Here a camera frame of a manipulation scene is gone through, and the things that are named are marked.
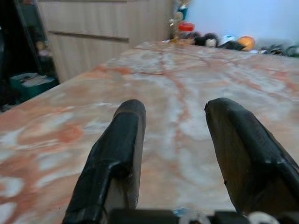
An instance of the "black plush toy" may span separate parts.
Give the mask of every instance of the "black plush toy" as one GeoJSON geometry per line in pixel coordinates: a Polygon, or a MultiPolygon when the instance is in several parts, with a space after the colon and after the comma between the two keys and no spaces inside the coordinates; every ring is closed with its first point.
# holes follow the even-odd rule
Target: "black plush toy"
{"type": "Polygon", "coordinates": [[[259,51],[260,54],[265,54],[265,55],[285,55],[284,53],[284,47],[282,44],[280,45],[271,45],[268,48],[261,48],[259,51]]]}
{"type": "Polygon", "coordinates": [[[216,34],[208,33],[203,37],[196,37],[195,45],[215,48],[218,46],[218,36],[216,34]]]}
{"type": "Polygon", "coordinates": [[[237,41],[227,41],[225,44],[220,45],[218,48],[229,49],[229,50],[242,50],[245,47],[246,46],[238,43],[237,41]]]}

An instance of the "toy pile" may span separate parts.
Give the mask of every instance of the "toy pile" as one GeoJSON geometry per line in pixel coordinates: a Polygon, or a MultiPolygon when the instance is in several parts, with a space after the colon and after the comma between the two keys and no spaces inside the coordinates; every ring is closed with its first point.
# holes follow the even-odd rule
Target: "toy pile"
{"type": "Polygon", "coordinates": [[[218,38],[215,33],[207,33],[202,36],[200,32],[194,31],[194,24],[184,21],[190,1],[191,0],[177,0],[178,8],[173,19],[170,20],[170,26],[173,32],[173,37],[170,42],[206,46],[210,48],[249,51],[258,54],[299,57],[299,46],[290,46],[287,49],[284,49],[283,45],[280,44],[262,47],[261,49],[256,50],[254,49],[256,42],[251,36],[242,36],[239,39],[233,35],[224,35],[223,37],[218,38]]]}

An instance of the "wooden cabinet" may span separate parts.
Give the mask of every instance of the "wooden cabinet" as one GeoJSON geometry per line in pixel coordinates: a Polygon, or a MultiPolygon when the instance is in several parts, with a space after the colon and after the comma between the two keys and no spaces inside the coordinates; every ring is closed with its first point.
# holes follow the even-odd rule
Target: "wooden cabinet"
{"type": "Polygon", "coordinates": [[[144,41],[169,37],[173,0],[40,0],[60,82],[144,41]]]}

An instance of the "green box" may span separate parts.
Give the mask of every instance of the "green box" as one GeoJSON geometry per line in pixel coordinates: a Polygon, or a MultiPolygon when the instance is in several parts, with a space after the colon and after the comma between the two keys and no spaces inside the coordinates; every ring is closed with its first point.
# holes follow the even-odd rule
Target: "green box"
{"type": "Polygon", "coordinates": [[[11,77],[10,84],[13,89],[18,90],[21,93],[21,101],[24,102],[57,86],[59,83],[55,78],[42,77],[36,73],[22,73],[11,77]],[[31,78],[29,81],[37,79],[41,84],[37,83],[32,86],[26,86],[27,81],[24,82],[26,78],[31,78]]]}

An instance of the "pink marble surface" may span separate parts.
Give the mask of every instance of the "pink marble surface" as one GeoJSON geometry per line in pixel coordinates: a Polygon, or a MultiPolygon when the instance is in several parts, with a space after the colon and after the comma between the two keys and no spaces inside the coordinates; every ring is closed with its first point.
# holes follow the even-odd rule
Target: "pink marble surface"
{"type": "Polygon", "coordinates": [[[139,208],[233,209],[205,103],[251,110],[299,161],[299,60],[144,43],[0,115],[0,224],[60,223],[121,102],[147,110],[139,208]]]}

